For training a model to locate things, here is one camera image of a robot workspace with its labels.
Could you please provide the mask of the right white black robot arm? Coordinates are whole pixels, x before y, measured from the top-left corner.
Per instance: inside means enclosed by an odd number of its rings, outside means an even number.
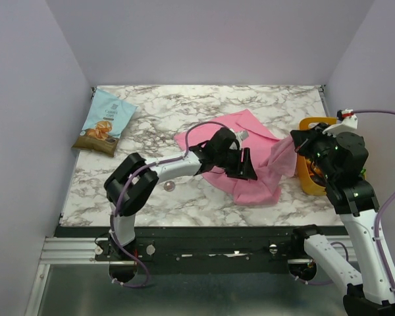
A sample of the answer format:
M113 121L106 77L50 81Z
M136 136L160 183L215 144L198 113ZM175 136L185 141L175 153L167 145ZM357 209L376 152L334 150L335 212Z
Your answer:
M379 203L364 179L368 158L364 139L353 132L327 134L327 124L293 130L297 154L309 159L325 181L328 200L350 237L359 269L354 269L315 225L294 230L291 253L310 256L340 290L348 315L395 315L395 266L378 222Z

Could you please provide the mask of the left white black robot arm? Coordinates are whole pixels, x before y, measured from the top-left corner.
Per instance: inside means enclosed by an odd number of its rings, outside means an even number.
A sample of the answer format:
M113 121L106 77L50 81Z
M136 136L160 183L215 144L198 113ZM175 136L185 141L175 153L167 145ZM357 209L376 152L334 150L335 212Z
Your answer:
M196 176L222 169L228 178L257 180L250 149L242 142L248 132L236 132L220 125L209 140L190 145L185 134L185 150L178 156L145 159L131 153L105 181L104 189L111 203L110 252L119 260L134 259L136 213L142 209L156 185L182 176Z

